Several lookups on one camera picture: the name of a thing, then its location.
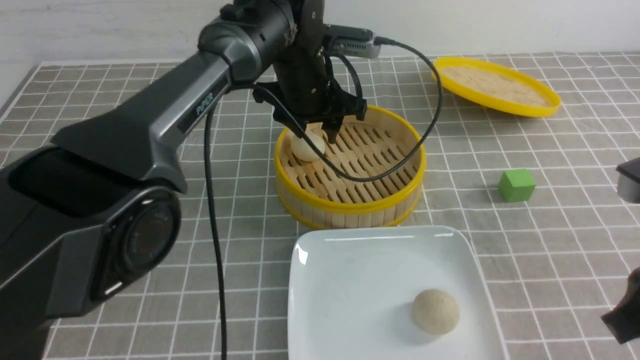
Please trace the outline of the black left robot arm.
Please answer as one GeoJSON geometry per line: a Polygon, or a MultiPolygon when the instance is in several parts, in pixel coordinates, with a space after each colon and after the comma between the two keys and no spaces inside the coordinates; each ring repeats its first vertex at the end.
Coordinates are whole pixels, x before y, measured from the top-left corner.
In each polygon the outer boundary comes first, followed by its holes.
{"type": "Polygon", "coordinates": [[[55,319],[82,317],[148,274],[178,239],[177,151],[229,91],[269,68],[257,102],[275,121],[322,123],[334,142],[366,107],[330,85],[334,46],[374,34],[323,21],[322,0],[235,0],[199,33],[198,50],[114,109],[58,130],[1,171],[1,358],[39,360],[55,319]]]}

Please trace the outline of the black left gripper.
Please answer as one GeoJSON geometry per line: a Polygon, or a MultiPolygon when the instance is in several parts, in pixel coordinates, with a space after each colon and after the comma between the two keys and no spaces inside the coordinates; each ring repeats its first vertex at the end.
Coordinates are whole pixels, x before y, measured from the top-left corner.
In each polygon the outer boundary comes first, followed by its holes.
{"type": "Polygon", "coordinates": [[[294,41],[277,55],[272,68],[275,82],[258,82],[257,103],[274,107],[273,120],[302,139],[307,125],[321,123],[327,143],[334,145],[345,117],[363,121],[368,109],[361,94],[349,95],[334,77],[323,48],[325,2],[290,0],[295,23],[294,41]]]}

